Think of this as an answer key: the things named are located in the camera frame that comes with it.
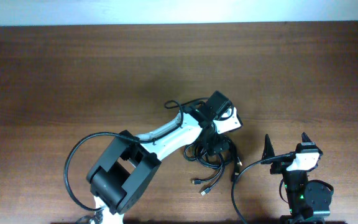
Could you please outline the black cable silver plug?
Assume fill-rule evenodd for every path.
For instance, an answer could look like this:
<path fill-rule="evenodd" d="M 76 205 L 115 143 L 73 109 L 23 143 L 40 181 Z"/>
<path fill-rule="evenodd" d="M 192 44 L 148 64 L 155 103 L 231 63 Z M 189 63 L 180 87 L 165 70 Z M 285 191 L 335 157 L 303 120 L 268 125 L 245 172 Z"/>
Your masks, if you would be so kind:
<path fill-rule="evenodd" d="M 239 168 L 242 162 L 239 158 L 236 145 L 229 141 L 230 148 L 228 151 L 216 154 L 215 156 L 209 156 L 207 153 L 201 152 L 201 143 L 193 143 L 185 146 L 183 150 L 183 157 L 189 162 L 198 162 L 205 168 L 214 170 L 214 174 L 205 178 L 195 178 L 191 180 L 193 185 L 208 184 L 201 189 L 200 194 L 205 196 L 215 188 L 215 186 L 222 179 L 226 167 L 229 164 L 234 164 L 231 181 L 233 182 L 239 175 Z"/>

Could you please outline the black cable gold plug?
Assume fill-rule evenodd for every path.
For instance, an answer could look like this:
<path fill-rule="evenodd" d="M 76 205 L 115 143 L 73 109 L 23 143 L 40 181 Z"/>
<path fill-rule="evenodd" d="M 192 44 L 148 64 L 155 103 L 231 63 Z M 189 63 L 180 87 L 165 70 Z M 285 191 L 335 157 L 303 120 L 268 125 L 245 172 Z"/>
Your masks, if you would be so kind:
<path fill-rule="evenodd" d="M 216 171 L 211 177 L 204 179 L 195 178 L 191 180 L 194 185 L 212 182 L 212 184 L 206 187 L 204 191 L 211 190 L 220 181 L 221 177 L 224 175 L 226 166 L 230 163 L 234 163 L 231 182 L 234 182 L 238 178 L 240 166 L 242 166 L 236 145 L 229 136 L 224 134 L 208 137 L 204 140 L 197 140 L 185 146 L 183 157 L 187 161 L 197 161 L 203 167 Z"/>

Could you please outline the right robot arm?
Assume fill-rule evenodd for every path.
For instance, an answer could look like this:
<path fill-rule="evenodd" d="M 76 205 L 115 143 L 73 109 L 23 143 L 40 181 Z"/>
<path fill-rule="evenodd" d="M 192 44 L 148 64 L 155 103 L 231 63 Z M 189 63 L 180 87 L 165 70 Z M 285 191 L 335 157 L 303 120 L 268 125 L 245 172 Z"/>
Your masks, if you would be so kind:
<path fill-rule="evenodd" d="M 301 142 L 293 152 L 276 156 L 268 134 L 265 135 L 262 163 L 271 165 L 272 175 L 282 175 L 279 187 L 285 189 L 290 210 L 289 215 L 280 217 L 280 223 L 324 223 L 330 216 L 334 187 L 322 180 L 308 178 L 322 155 L 322 150 L 302 133 Z"/>

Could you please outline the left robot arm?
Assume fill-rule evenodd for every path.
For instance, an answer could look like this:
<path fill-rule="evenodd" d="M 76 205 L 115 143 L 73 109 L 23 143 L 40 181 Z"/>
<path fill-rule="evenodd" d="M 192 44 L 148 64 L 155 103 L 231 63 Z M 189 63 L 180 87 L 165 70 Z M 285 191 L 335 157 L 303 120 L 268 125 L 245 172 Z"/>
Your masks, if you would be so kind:
<path fill-rule="evenodd" d="M 178 109 L 173 120 L 144 134 L 125 130 L 114 139 L 89 170 L 96 204 L 93 223 L 122 223 L 149 186 L 162 161 L 183 146 L 199 143 L 207 154 L 220 154 L 229 147 L 224 133 L 242 126 L 237 108 L 221 92 L 210 97 L 179 103 L 166 102 Z"/>

